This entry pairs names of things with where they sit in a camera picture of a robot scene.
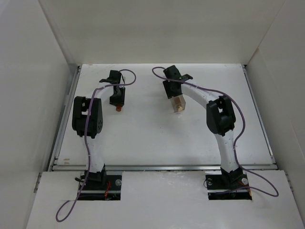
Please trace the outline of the orange wood cylinder block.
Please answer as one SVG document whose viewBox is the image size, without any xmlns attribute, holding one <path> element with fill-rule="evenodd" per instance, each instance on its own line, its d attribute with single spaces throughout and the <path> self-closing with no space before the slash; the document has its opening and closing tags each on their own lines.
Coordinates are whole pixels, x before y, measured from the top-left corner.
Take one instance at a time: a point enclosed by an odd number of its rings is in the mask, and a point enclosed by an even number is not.
<svg viewBox="0 0 305 229">
<path fill-rule="evenodd" d="M 116 111 L 117 112 L 120 112 L 121 110 L 122 110 L 122 106 L 120 106 L 120 105 L 116 106 Z"/>
</svg>

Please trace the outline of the clear plastic box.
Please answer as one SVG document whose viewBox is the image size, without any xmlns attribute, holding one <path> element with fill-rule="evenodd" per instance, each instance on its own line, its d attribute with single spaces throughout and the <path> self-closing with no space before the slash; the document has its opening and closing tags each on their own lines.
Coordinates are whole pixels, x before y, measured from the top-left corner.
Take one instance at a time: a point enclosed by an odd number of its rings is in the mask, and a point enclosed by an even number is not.
<svg viewBox="0 0 305 229">
<path fill-rule="evenodd" d="M 172 97 L 169 100 L 171 102 L 171 105 L 173 107 L 173 111 L 175 113 L 185 110 L 186 101 L 185 101 L 183 95 Z"/>
</svg>

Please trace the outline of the light engraved wood block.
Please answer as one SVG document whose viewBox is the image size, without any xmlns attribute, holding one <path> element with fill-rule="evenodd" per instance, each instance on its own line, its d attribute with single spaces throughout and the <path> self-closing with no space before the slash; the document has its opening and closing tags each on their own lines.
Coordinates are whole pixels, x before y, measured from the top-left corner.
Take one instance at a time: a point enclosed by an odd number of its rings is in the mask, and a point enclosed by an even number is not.
<svg viewBox="0 0 305 229">
<path fill-rule="evenodd" d="M 173 99 L 173 102 L 174 102 L 174 106 L 173 106 L 173 109 L 175 112 L 181 112 L 184 110 L 184 105 L 183 105 L 183 101 L 181 100 L 180 97 L 175 97 Z"/>
</svg>

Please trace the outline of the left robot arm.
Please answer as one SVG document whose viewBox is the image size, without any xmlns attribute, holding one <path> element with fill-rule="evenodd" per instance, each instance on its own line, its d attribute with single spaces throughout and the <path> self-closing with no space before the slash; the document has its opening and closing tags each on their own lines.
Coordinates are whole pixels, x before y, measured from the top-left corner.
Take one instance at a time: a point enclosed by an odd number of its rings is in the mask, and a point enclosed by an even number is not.
<svg viewBox="0 0 305 229">
<path fill-rule="evenodd" d="M 102 100 L 120 112 L 125 102 L 125 80 L 122 71 L 111 70 L 109 77 L 99 81 L 91 96 L 76 96 L 73 101 L 72 129 L 82 139 L 88 153 L 87 169 L 77 178 L 85 190 L 105 190 L 114 178 L 108 178 L 98 137 L 103 128 Z"/>
</svg>

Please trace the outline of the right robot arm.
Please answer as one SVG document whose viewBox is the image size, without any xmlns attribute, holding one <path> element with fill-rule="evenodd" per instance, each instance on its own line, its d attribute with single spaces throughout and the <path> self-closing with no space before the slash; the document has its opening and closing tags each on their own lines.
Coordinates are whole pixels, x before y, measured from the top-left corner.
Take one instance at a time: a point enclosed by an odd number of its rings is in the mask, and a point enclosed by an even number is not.
<svg viewBox="0 0 305 229">
<path fill-rule="evenodd" d="M 243 171 L 236 162 L 234 153 L 236 117 L 232 100 L 225 93 L 196 86 L 193 77 L 181 75 L 174 65 L 164 69 L 163 73 L 166 77 L 163 85 L 169 99 L 176 100 L 187 95 L 205 108 L 206 124 L 219 147 L 222 180 L 226 185 L 233 184 L 242 177 Z"/>
</svg>

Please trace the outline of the aluminium table edge rail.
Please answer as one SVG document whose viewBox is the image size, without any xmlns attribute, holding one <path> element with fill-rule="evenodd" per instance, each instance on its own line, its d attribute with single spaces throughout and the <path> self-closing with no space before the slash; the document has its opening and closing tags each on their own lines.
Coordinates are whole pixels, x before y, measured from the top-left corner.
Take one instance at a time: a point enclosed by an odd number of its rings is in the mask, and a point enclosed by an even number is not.
<svg viewBox="0 0 305 229">
<path fill-rule="evenodd" d="M 250 80 L 249 80 L 249 76 L 248 76 L 246 67 L 247 67 L 247 65 L 242 64 L 242 69 L 243 69 L 244 76 L 245 76 L 245 79 L 246 79 L 246 82 L 247 82 L 247 85 L 248 85 L 248 89 L 250 91 L 250 95 L 251 95 L 252 101 L 254 103 L 254 107 L 255 107 L 256 114 L 257 114 L 257 117 L 258 117 L 258 120 L 259 120 L 259 123 L 260 123 L 260 127 L 261 127 L 261 130 L 262 130 L 263 135 L 264 135 L 264 140 L 265 140 L 265 143 L 267 145 L 268 152 L 269 152 L 269 155 L 270 155 L 270 158 L 271 158 L 271 161 L 272 161 L 272 164 L 263 166 L 264 168 L 262 168 L 262 170 L 267 170 L 267 169 L 276 170 L 276 169 L 278 169 L 278 166 L 277 166 L 277 163 L 276 163 L 276 160 L 275 160 L 275 157 L 274 157 L 274 154 L 273 154 L 273 151 L 272 151 L 272 148 L 271 148 L 271 145 L 270 145 L 270 142 L 269 142 L 269 139 L 268 139 L 268 136 L 267 136 L 262 118 L 261 118 L 261 114 L 260 114 L 256 99 L 255 99 L 251 84 L 250 84 Z"/>
</svg>

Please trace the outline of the front aluminium rail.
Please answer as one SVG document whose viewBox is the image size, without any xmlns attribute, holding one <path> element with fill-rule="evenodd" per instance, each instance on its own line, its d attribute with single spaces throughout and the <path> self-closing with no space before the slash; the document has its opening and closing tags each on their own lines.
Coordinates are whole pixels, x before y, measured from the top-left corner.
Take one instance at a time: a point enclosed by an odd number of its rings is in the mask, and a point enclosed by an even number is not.
<svg viewBox="0 0 305 229">
<path fill-rule="evenodd" d="M 243 166 L 249 170 L 277 170 L 276 164 Z M 199 171 L 220 170 L 219 166 L 106 166 L 109 171 Z M 84 165 L 53 165 L 50 171 L 83 171 Z"/>
</svg>

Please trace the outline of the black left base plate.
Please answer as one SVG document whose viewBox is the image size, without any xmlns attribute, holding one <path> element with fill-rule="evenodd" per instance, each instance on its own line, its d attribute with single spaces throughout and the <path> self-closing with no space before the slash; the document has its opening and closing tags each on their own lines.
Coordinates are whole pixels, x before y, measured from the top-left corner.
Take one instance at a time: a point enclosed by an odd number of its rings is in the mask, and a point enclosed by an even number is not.
<svg viewBox="0 0 305 229">
<path fill-rule="evenodd" d="M 90 173 L 78 200 L 121 200 L 122 175 Z"/>
</svg>

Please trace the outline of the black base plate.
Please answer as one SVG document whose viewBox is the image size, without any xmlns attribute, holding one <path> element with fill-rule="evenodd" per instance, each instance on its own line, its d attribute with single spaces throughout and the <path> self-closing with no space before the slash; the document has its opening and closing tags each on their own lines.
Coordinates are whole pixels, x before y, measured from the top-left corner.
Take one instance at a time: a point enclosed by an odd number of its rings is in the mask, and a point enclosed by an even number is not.
<svg viewBox="0 0 305 229">
<path fill-rule="evenodd" d="M 246 173 L 232 183 L 227 183 L 222 174 L 206 173 L 204 186 L 209 200 L 252 200 L 250 189 L 239 189 L 249 185 Z"/>
<path fill-rule="evenodd" d="M 90 173 L 78 200 L 121 200 L 122 175 Z"/>
</svg>

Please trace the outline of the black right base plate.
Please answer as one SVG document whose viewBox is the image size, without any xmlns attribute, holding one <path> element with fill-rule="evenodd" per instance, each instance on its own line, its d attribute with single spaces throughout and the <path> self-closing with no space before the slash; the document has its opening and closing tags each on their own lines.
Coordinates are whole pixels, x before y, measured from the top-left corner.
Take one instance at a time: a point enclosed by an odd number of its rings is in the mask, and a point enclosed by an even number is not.
<svg viewBox="0 0 305 229">
<path fill-rule="evenodd" d="M 222 174 L 206 173 L 204 186 L 209 200 L 252 200 L 250 189 L 239 189 L 249 185 L 246 173 L 232 183 L 227 183 Z"/>
</svg>

